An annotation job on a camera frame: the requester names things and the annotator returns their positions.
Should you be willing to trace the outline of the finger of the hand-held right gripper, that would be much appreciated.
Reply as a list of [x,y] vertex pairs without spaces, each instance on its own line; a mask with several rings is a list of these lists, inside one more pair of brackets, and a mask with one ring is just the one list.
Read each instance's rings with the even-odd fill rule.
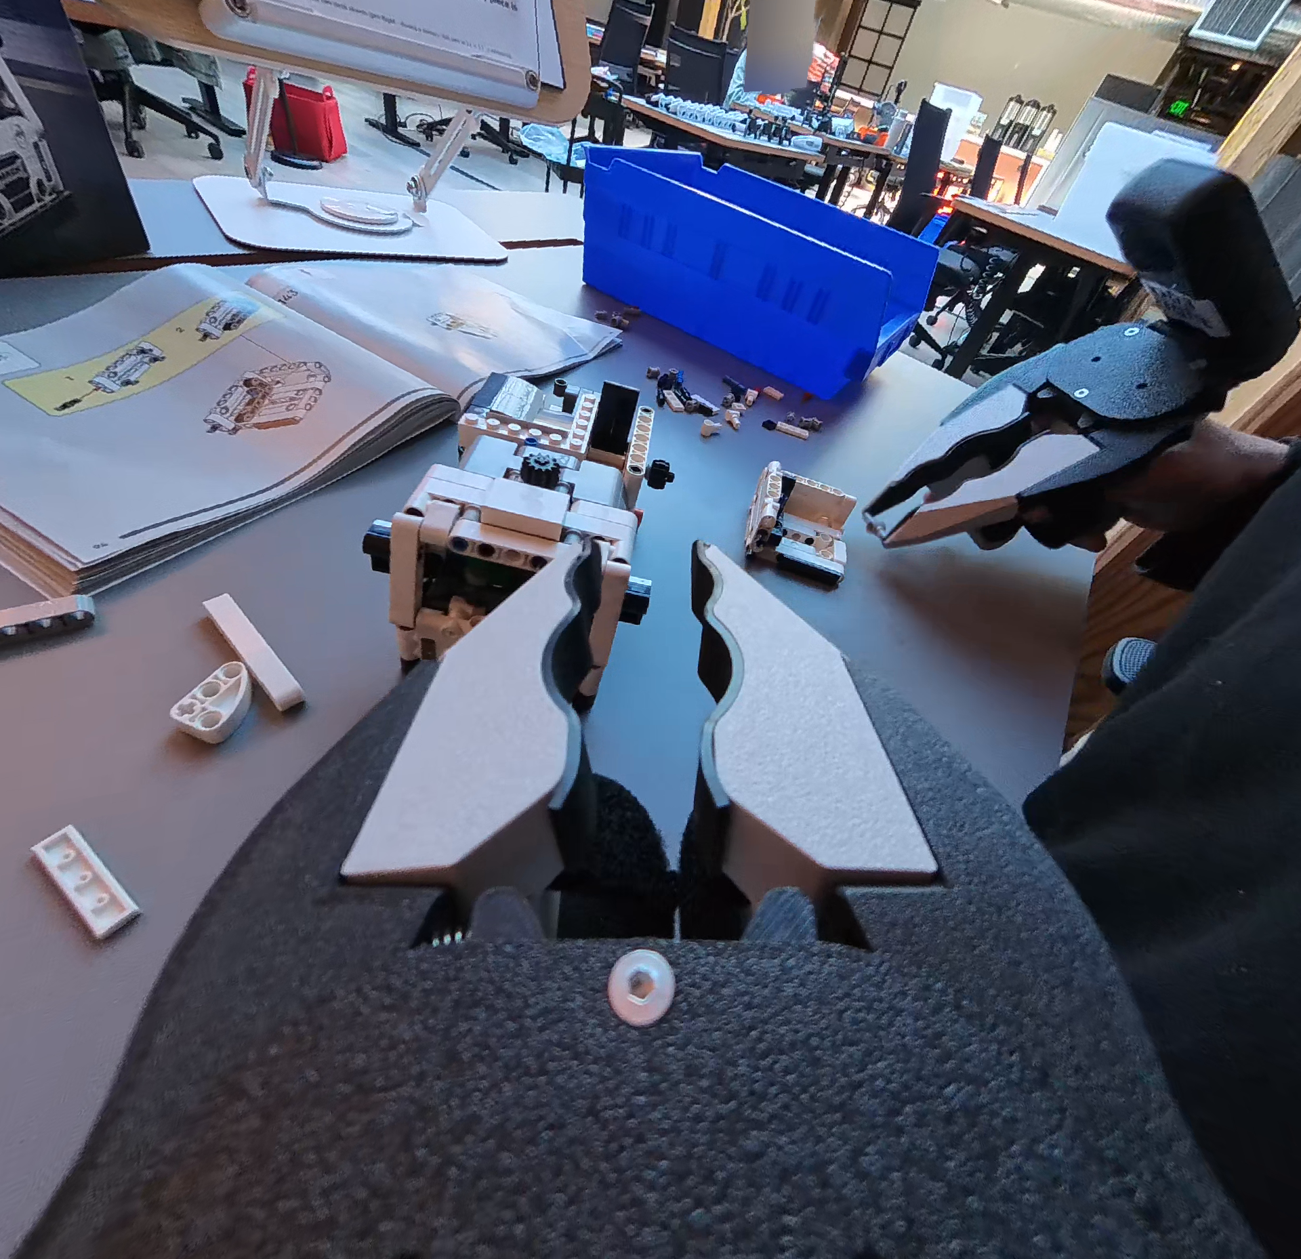
[[1032,437],[1029,400],[1029,391],[1007,384],[959,406],[864,508],[866,528],[885,531],[881,516],[924,491],[924,501],[894,531],[1020,531],[1016,497],[961,499],[959,491],[1003,469]]
[[1095,452],[1095,444],[1086,435],[1037,435],[996,472],[976,476],[961,469],[961,480],[932,485],[923,503],[882,535],[882,546],[914,548],[1013,519],[1022,492]]

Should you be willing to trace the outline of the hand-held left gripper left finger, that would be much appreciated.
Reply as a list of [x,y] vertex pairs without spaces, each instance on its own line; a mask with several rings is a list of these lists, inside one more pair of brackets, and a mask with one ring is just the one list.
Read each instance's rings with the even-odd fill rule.
[[602,563],[559,553],[453,644],[359,829],[339,879],[434,885],[469,908],[519,891],[558,931],[562,874],[585,874],[596,789],[575,700],[591,670]]

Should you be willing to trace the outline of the white lego panel assembly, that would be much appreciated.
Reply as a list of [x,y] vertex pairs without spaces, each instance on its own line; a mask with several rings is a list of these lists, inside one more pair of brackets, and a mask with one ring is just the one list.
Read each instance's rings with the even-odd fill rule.
[[837,588],[847,568],[845,527],[856,497],[771,460],[756,480],[744,555]]

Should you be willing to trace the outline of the white lego tile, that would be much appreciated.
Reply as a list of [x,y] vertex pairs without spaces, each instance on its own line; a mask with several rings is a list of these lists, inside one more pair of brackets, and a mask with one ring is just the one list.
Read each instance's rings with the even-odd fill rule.
[[304,704],[302,684],[230,594],[205,601],[203,608],[279,712],[289,712]]

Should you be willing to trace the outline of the white curved lego beam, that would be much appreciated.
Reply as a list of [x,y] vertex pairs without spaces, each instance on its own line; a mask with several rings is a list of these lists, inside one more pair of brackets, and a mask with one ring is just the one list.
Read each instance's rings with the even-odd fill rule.
[[252,707],[252,678],[242,662],[228,662],[171,706],[171,725],[206,746],[220,746]]

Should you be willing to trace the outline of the white green lego truck model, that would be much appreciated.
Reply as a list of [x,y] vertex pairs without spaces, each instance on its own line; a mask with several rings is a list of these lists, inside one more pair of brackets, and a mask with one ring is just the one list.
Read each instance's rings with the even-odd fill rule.
[[362,537],[389,577],[389,621],[402,665],[437,662],[540,573],[569,537],[594,541],[598,607],[591,670],[576,706],[591,706],[620,624],[639,624],[652,586],[631,575],[644,485],[673,480],[652,456],[655,409],[633,387],[550,389],[490,375],[459,418],[459,459],[433,465],[405,508]]

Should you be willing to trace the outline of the white lego plate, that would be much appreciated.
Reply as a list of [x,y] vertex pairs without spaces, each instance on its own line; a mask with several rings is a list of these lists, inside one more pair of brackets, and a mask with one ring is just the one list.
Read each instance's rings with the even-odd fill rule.
[[140,916],[138,902],[71,825],[28,851],[90,939],[103,943]]

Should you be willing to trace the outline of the grey lego beam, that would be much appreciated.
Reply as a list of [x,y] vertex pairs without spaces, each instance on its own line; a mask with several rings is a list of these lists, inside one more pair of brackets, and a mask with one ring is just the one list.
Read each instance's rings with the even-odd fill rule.
[[89,629],[96,619],[90,595],[26,603],[2,610],[2,648],[16,648]]

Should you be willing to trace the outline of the dark lego set box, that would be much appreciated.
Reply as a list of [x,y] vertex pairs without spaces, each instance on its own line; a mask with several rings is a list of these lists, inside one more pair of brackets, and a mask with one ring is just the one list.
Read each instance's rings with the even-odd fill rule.
[[2,0],[2,276],[148,250],[60,3]]

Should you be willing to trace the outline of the wooden desk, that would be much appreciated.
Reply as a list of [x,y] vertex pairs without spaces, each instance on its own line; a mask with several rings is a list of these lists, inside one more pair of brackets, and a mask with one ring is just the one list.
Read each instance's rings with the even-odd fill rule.
[[1013,262],[1003,270],[1003,280],[983,302],[979,317],[949,360],[946,371],[955,378],[962,378],[981,355],[983,342],[1003,315],[1013,308],[1022,281],[1037,267],[1059,268],[1074,280],[1066,283],[1065,315],[1047,324],[1032,353],[1074,341],[1099,325],[1114,324],[1129,306],[1145,308],[1135,273],[1123,261],[1107,228],[1065,230],[1055,215],[1042,209],[959,197],[938,243],[971,238],[986,238],[993,248],[1010,250]]

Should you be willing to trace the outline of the blue plastic bin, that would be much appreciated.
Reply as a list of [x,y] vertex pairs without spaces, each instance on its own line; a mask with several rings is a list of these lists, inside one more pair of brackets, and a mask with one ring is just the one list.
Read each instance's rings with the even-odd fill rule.
[[821,400],[926,311],[933,243],[682,150],[591,146],[582,280]]

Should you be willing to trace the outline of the long work table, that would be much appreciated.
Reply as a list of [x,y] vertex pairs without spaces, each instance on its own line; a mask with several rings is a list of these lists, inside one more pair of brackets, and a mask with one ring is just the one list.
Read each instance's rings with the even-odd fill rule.
[[906,158],[885,146],[807,132],[792,119],[762,111],[722,111],[658,95],[650,100],[623,95],[620,106],[628,119],[638,119],[638,124],[658,135],[669,150],[679,146],[699,150],[710,169],[733,163],[795,183],[807,172],[818,172],[825,188],[838,188],[840,177],[859,169],[882,180],[906,169]]

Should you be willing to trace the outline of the open instruction booklet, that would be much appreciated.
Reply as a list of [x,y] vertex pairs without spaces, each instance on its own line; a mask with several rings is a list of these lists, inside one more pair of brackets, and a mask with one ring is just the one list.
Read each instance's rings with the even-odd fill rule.
[[172,264],[2,336],[2,566],[94,594],[623,336],[453,264]]

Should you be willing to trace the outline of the white document holder stand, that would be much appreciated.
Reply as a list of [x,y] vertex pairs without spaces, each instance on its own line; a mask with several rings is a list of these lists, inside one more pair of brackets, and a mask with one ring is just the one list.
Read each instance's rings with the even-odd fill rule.
[[[576,116],[591,83],[582,0],[550,0],[564,65],[559,88],[543,84],[536,68],[408,43],[279,0],[94,3],[161,43],[253,63],[244,177],[196,177],[195,188],[230,240],[270,251],[502,262],[502,245],[437,201],[434,183],[481,114],[562,122]],[[283,180],[269,164],[266,142],[286,71],[443,100],[451,114],[405,192]]]

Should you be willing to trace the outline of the red bag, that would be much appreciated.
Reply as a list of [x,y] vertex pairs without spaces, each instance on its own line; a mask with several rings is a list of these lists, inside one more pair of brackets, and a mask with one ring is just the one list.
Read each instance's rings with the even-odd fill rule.
[[334,88],[281,83],[270,119],[270,157],[294,172],[314,172],[349,154]]

